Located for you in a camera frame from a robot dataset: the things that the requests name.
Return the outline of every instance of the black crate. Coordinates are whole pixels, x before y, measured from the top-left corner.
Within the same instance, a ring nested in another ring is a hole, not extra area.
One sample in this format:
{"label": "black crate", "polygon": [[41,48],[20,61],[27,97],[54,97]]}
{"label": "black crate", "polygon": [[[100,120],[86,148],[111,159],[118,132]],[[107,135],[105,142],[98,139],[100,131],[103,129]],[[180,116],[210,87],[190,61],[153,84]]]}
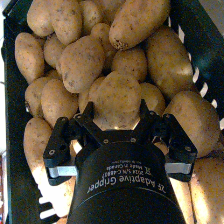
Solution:
{"label": "black crate", "polygon": [[[24,93],[27,82],[20,74],[14,57],[14,42],[22,32],[30,32],[26,14],[31,0],[11,1],[3,12],[5,62],[7,171],[10,224],[53,223],[56,216],[40,219],[40,212],[51,206],[39,205],[41,197],[31,175],[23,151],[23,133],[31,118],[25,109]],[[195,71],[194,81],[200,91],[208,87],[204,96],[216,102],[220,120],[224,117],[224,39],[198,0],[171,0],[169,24],[178,34],[184,33],[184,44],[191,55]]]}

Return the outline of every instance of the pile of potatoes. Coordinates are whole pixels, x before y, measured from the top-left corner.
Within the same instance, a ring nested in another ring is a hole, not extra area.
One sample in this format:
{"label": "pile of potatoes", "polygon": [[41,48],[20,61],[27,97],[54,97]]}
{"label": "pile of potatoes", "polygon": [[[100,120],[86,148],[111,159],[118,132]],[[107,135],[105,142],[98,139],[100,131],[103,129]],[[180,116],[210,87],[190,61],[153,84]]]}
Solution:
{"label": "pile of potatoes", "polygon": [[[33,116],[25,129],[24,151],[41,193],[59,217],[68,215],[75,177],[51,187],[43,152],[57,119],[83,113],[89,101],[102,130],[135,127],[144,99],[149,110],[177,118],[198,158],[217,149],[219,117],[195,88],[178,35],[163,25],[169,12],[169,0],[33,0],[27,14],[33,33],[20,33],[15,41]],[[223,169],[218,158],[198,159],[190,184],[171,180],[187,223],[195,218],[201,224],[224,223]]]}

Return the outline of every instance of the crate slot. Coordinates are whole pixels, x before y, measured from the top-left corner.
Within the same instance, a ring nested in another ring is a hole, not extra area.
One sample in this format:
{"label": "crate slot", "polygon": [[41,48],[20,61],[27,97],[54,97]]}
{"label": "crate slot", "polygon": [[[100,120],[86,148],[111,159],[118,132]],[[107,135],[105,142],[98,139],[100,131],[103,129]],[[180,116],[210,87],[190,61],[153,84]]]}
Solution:
{"label": "crate slot", "polygon": [[52,208],[50,210],[44,211],[40,213],[40,219],[46,219],[50,216],[55,215],[55,210]]}
{"label": "crate slot", "polygon": [[217,104],[217,101],[214,99],[212,102],[211,102],[212,106],[217,108],[218,107],[218,104]]}
{"label": "crate slot", "polygon": [[196,83],[198,81],[198,77],[199,77],[199,69],[198,69],[198,67],[196,67],[195,73],[193,75],[193,82],[194,83]]}
{"label": "crate slot", "polygon": [[171,27],[171,19],[168,17],[168,26]]}
{"label": "crate slot", "polygon": [[220,121],[220,129],[224,130],[224,118]]}
{"label": "crate slot", "polygon": [[188,53],[188,57],[189,57],[189,60],[191,61],[191,54],[190,53]]}
{"label": "crate slot", "polygon": [[181,29],[181,26],[180,26],[180,25],[178,25],[178,34],[179,34],[179,38],[180,38],[181,42],[184,43],[185,33],[184,33],[184,31]]}
{"label": "crate slot", "polygon": [[205,82],[203,88],[200,91],[202,97],[205,97],[206,93],[208,92],[208,84]]}
{"label": "crate slot", "polygon": [[41,197],[41,198],[39,198],[39,204],[45,204],[45,203],[47,203],[47,202],[49,202],[46,198],[44,198],[44,197]]}

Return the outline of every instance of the plastic crate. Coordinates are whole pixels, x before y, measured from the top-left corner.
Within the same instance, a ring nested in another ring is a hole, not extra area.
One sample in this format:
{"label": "plastic crate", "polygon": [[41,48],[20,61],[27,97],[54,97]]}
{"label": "plastic crate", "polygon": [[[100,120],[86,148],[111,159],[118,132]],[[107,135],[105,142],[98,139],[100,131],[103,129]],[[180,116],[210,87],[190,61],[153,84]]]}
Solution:
{"label": "plastic crate", "polygon": [[[54,223],[57,216],[41,220],[40,213],[52,208],[39,204],[41,194],[34,182],[23,151],[23,133],[31,118],[25,109],[27,82],[20,74],[14,57],[14,42],[22,31],[30,32],[26,14],[31,0],[11,1],[3,14],[5,62],[7,169],[9,223]],[[193,80],[204,98],[224,117],[224,39],[198,0],[171,0],[168,24],[180,35],[195,71]]]}

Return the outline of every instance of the potato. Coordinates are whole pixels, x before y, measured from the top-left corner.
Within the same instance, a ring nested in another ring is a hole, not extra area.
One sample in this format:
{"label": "potato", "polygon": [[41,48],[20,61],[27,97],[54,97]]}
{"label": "potato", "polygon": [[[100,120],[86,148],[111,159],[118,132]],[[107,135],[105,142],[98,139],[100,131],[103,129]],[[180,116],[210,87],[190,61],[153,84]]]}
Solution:
{"label": "potato", "polygon": [[223,180],[223,160],[217,158],[196,160],[190,189],[197,223],[224,223]]}
{"label": "potato", "polygon": [[43,117],[43,111],[41,107],[41,94],[44,86],[49,82],[51,78],[41,77],[34,80],[26,89],[25,101],[29,112],[34,117]]}
{"label": "potato", "polygon": [[112,46],[118,50],[135,47],[163,24],[169,11],[169,0],[126,1],[111,25],[109,38]]}
{"label": "potato", "polygon": [[32,33],[32,36],[35,37],[37,42],[40,44],[41,48],[44,49],[44,44],[46,41],[46,37],[37,36],[35,33]]}
{"label": "potato", "polygon": [[110,24],[114,21],[117,10],[124,4],[125,0],[93,0],[103,11],[104,17]]}
{"label": "potato", "polygon": [[147,58],[151,78],[167,99],[180,91],[193,90],[188,52],[171,28],[162,26],[149,37]]}
{"label": "potato", "polygon": [[93,101],[93,99],[97,96],[97,90],[104,79],[105,77],[96,79],[90,89],[87,89],[79,94],[79,110],[81,113],[84,112],[88,102]]}
{"label": "potato", "polygon": [[191,192],[188,183],[170,178],[177,201],[183,212],[186,224],[194,224],[194,215],[192,210]]}
{"label": "potato", "polygon": [[165,99],[160,90],[156,86],[146,82],[141,83],[140,86],[142,99],[145,100],[148,109],[161,116],[166,106]]}
{"label": "potato", "polygon": [[83,35],[90,35],[92,28],[103,20],[102,12],[92,1],[82,1],[79,3],[83,17]]}
{"label": "potato", "polygon": [[72,177],[55,187],[49,185],[43,153],[51,132],[52,130],[46,121],[41,118],[32,118],[25,128],[24,152],[41,194],[52,203],[56,214],[59,217],[64,217],[68,215],[70,209],[76,179]]}
{"label": "potato", "polygon": [[38,41],[29,33],[20,33],[15,40],[15,59],[28,84],[44,75],[44,55]]}
{"label": "potato", "polygon": [[48,0],[51,22],[57,38],[68,45],[81,36],[82,13],[76,0]]}
{"label": "potato", "polygon": [[94,37],[85,36],[67,46],[59,60],[65,88],[71,93],[89,89],[101,74],[104,60],[103,47]]}
{"label": "potato", "polygon": [[132,129],[139,118],[141,87],[131,75],[110,73],[93,98],[94,122],[102,130]]}
{"label": "potato", "polygon": [[178,93],[164,113],[173,114],[198,150],[197,157],[208,155],[218,142],[219,117],[215,108],[199,94]]}
{"label": "potato", "polygon": [[62,76],[57,72],[57,70],[54,70],[54,69],[47,72],[47,74],[45,76],[49,77],[51,79],[59,79],[62,81]]}
{"label": "potato", "polygon": [[76,177],[72,177],[60,185],[51,186],[48,183],[46,170],[45,168],[43,169],[41,182],[38,185],[38,188],[43,197],[52,203],[55,213],[59,217],[65,217],[69,213],[73,198],[75,181]]}
{"label": "potato", "polygon": [[117,50],[111,45],[109,41],[109,32],[110,26],[105,23],[98,23],[91,30],[91,36],[100,40],[100,43],[103,46],[106,56],[103,68],[107,71],[111,69],[114,55],[117,52]]}
{"label": "potato", "polygon": [[53,68],[56,68],[58,59],[60,58],[65,45],[62,44],[56,34],[49,36],[44,44],[44,58],[45,61]]}
{"label": "potato", "polygon": [[147,75],[147,59],[144,51],[135,47],[127,51],[118,51],[112,62],[112,71],[122,75],[133,75],[138,81],[143,82]]}
{"label": "potato", "polygon": [[48,36],[54,32],[45,0],[33,0],[27,13],[27,24],[40,37]]}
{"label": "potato", "polygon": [[57,224],[66,224],[67,223],[67,218],[61,218],[57,221]]}
{"label": "potato", "polygon": [[43,153],[51,136],[51,127],[41,118],[32,118],[26,125],[23,139],[27,163],[37,184],[44,167]]}
{"label": "potato", "polygon": [[71,119],[78,109],[78,99],[75,94],[69,93],[62,81],[52,79],[43,88],[41,105],[44,118],[54,127],[60,117]]}

